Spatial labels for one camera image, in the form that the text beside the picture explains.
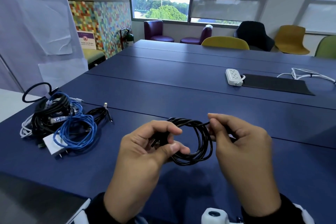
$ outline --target pile of cables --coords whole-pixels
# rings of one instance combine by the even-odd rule
[[[207,123],[202,123],[198,120],[189,120],[184,118],[170,118],[167,121],[174,123],[177,127],[187,126],[194,128],[197,138],[198,138],[198,148],[195,153],[192,154],[182,154],[177,152],[171,159],[179,166],[191,166],[200,161],[207,160],[212,155],[212,140],[207,129]],[[153,136],[153,142],[151,146],[153,147],[156,143],[160,143],[160,146],[168,143],[169,132],[156,132]],[[210,144],[210,152],[207,156],[208,145]]]
[[[39,99],[27,101],[27,94],[39,85],[47,85],[48,93]],[[39,147],[44,147],[43,138],[53,135],[56,144],[66,149],[81,150],[91,145],[95,139],[97,124],[106,116],[113,122],[107,109],[107,103],[103,107],[95,108],[87,114],[83,114],[81,103],[78,98],[70,98],[67,94],[52,90],[47,82],[41,82],[30,87],[22,97],[25,103],[38,102],[35,112],[23,123],[20,130],[22,138],[34,136]],[[55,138],[56,134],[62,139],[62,143]]]
[[[305,74],[296,74],[296,71],[300,71],[300,72],[303,72]],[[284,74],[291,75],[294,80],[300,80],[301,78],[304,78],[304,77],[315,77],[315,78],[326,79],[326,80],[332,81],[334,84],[336,84],[336,80],[334,80],[333,78],[330,78],[328,76],[325,76],[323,74],[320,74],[320,73],[317,73],[317,72],[314,72],[314,71],[311,71],[311,70],[308,70],[308,69],[301,69],[301,68],[294,68],[293,67],[291,73],[282,73],[282,74],[279,74],[277,77],[280,77]]]

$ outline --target hand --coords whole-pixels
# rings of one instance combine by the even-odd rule
[[[169,131],[168,144],[157,150],[149,145],[155,132]],[[180,151],[190,149],[174,141],[182,130],[168,121],[152,120],[123,137],[112,180],[104,196],[104,205],[118,222],[126,223],[136,216],[153,192],[162,165]]]
[[[219,166],[253,217],[270,215],[281,206],[273,176],[271,137],[260,127],[224,114],[209,113],[209,131],[216,141]],[[232,143],[224,125],[238,139]]]

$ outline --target colorful mosaic wall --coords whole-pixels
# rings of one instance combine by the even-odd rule
[[[120,29],[131,28],[128,2],[95,2],[99,31],[108,58],[121,51]]]
[[[128,2],[69,1],[77,30],[94,32],[107,58],[121,51],[120,29],[131,28]]]
[[[93,2],[69,1],[77,30],[94,32],[98,50],[104,50]]]

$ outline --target black sleeve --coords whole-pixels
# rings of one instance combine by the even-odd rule
[[[249,216],[243,208],[241,213],[243,215],[245,224],[305,224],[302,218],[301,209],[297,208],[284,195],[280,194],[281,207],[275,213],[265,217]]]
[[[104,192],[98,194],[85,209],[90,224],[120,224],[108,213],[104,205]],[[134,218],[127,224],[135,224]]]

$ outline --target black chair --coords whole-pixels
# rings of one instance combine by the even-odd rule
[[[256,21],[243,21],[234,33],[234,37],[245,40],[251,50],[269,52],[275,43],[266,34],[264,24]]]

